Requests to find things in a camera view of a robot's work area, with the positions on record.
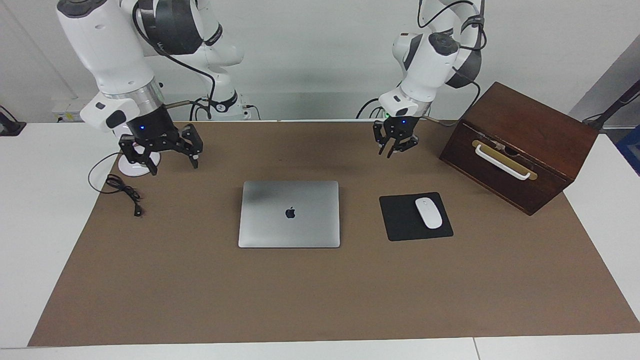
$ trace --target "dark brown wooden box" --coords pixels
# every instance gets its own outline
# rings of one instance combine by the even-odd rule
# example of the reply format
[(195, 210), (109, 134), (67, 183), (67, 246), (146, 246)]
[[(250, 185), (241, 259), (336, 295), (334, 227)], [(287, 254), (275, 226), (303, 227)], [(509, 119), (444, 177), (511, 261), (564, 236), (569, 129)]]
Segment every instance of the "dark brown wooden box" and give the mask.
[(464, 114), (440, 159), (533, 215), (575, 180), (597, 136), (587, 125), (494, 83)]

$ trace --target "desk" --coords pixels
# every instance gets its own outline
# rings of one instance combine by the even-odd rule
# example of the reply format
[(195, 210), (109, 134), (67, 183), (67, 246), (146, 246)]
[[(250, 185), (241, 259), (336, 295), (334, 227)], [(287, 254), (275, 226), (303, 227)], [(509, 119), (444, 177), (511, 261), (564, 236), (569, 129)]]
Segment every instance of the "desk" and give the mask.
[[(70, 136), (85, 139), (86, 144), (68, 142)], [(97, 133), (84, 124), (32, 124), (23, 135), (9, 140), (0, 142), (0, 167), (13, 169), (0, 174), (0, 226), (5, 234), (0, 253), (0, 347), (5, 348), (23, 347), (28, 342), (97, 198), (85, 185), (86, 170), (116, 150), (111, 135)], [(68, 160), (69, 154), (73, 154), (73, 163)], [(99, 175), (104, 177), (109, 166), (100, 168)], [(629, 199), (640, 199), (640, 179), (612, 143), (601, 136), (578, 180), (565, 194), (637, 316), (640, 246), (634, 240), (640, 234), (640, 225), (634, 222), (634, 215), (640, 213), (640, 204)], [(60, 199), (66, 199), (63, 209)], [(49, 235), (47, 243), (39, 240), (43, 234)], [(408, 359), (477, 359), (476, 347), (483, 360), (514, 358), (515, 354), (531, 359), (632, 359), (640, 353), (640, 335), (26, 349), (2, 350), (0, 359), (142, 358), (152, 357), (154, 352), (170, 358), (217, 354), (240, 359), (383, 359), (398, 355)]]

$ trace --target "box handle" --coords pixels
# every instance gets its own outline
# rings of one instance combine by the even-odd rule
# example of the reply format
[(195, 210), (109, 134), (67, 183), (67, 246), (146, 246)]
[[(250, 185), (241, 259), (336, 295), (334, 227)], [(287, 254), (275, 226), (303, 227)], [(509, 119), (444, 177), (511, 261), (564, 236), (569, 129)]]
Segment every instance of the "box handle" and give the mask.
[(478, 156), (499, 167), (507, 174), (515, 177), (516, 179), (525, 181), (527, 179), (535, 180), (538, 178), (538, 175), (535, 172), (507, 158), (505, 155), (481, 143), (480, 141), (474, 140), (472, 145), (476, 148), (476, 154)]

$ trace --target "black pole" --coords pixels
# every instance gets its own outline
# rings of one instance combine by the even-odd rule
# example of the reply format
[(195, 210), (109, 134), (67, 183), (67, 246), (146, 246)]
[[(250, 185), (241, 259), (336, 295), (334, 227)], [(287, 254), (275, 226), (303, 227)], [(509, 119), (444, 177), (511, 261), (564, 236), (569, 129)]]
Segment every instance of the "black pole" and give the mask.
[(613, 114), (615, 114), (618, 110), (620, 110), (631, 100), (633, 100), (638, 93), (640, 93), (640, 80), (638, 80), (637, 83), (633, 84), (633, 86), (631, 86), (629, 90), (627, 90), (627, 92), (625, 92), (616, 102), (614, 102), (613, 105), (611, 105), (607, 109), (607, 111), (603, 112), (601, 116), (599, 116), (595, 120), (585, 121), (584, 123), (592, 127), (593, 129), (601, 130), (604, 126), (604, 123), (607, 122), (607, 120), (609, 120), (609, 118), (612, 117)]
[(0, 132), (0, 136), (18, 136), (27, 123), (11, 121), (3, 112), (0, 111), (0, 124), (4, 126), (4, 131)]

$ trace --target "silver laptop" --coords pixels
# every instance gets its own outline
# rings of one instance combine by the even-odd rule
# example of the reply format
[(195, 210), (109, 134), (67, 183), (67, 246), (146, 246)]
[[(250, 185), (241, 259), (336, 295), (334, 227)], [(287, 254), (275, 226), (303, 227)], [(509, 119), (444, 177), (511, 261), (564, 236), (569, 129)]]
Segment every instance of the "silver laptop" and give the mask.
[(336, 181), (247, 181), (240, 247), (339, 247)]

